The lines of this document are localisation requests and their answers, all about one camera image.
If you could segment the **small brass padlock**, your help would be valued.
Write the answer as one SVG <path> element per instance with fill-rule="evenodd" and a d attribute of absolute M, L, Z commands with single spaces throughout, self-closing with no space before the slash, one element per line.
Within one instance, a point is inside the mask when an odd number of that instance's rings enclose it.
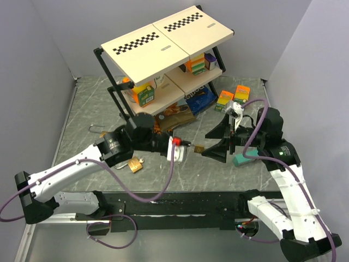
<path fill-rule="evenodd" d="M 205 151 L 205 147 L 202 145 L 192 145 L 191 147 L 194 149 L 195 153 L 201 154 L 202 152 Z"/>

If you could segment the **large brass padlock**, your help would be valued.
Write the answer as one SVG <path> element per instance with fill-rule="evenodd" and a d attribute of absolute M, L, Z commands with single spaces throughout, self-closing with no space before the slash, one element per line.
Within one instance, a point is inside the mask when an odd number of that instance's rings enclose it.
<path fill-rule="evenodd" d="M 143 163 L 144 163 L 144 158 L 133 157 L 132 159 L 129 159 L 125 164 L 115 166 L 114 168 L 117 170 L 120 170 L 128 166 L 132 173 L 136 173 L 143 168 L 143 165 L 142 165 Z"/>

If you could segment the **brass padlock with key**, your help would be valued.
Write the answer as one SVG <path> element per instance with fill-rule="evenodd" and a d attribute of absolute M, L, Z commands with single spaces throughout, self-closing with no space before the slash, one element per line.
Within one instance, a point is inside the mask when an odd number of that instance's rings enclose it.
<path fill-rule="evenodd" d="M 88 127 L 88 131 L 90 133 L 99 134 L 99 137 L 102 138 L 109 133 L 109 131 L 103 130 L 104 127 L 105 126 L 99 124 L 91 124 Z"/>

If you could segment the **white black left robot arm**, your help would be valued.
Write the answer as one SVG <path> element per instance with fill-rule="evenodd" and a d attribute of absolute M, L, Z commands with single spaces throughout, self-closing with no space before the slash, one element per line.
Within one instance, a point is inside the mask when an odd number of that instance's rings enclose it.
<path fill-rule="evenodd" d="M 67 193 L 62 190 L 76 181 L 101 170 L 112 176 L 113 166 L 132 159 L 135 151 L 157 152 L 165 156 L 174 168 L 182 162 L 190 142 L 169 133 L 156 133 L 155 120 L 139 113 L 125 125 L 105 134 L 85 150 L 50 169 L 15 175 L 15 182 L 27 224 L 37 224 L 53 215 L 80 213 L 102 219 L 112 213 L 112 207 L 100 191 Z"/>

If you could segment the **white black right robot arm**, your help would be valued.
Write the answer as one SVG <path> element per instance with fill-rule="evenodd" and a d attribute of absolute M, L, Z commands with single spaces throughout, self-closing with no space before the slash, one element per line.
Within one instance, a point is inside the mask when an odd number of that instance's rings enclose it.
<path fill-rule="evenodd" d="M 207 138 L 220 139 L 220 142 L 204 150 L 202 155 L 224 163 L 237 146 L 257 148 L 254 158 L 263 161 L 277 183 L 288 215 L 277 210 L 256 189 L 240 195 L 239 213 L 261 220 L 280 241 L 288 261 L 308 261 L 328 252 L 332 254 L 332 261 L 336 261 L 336 248 L 342 244 L 340 236 L 331 233 L 320 217 L 307 188 L 297 151 L 282 137 L 280 112 L 269 107 L 261 109 L 257 125 L 250 128 L 240 127 L 243 117 L 239 104 L 228 105 L 223 120 L 206 134 Z"/>

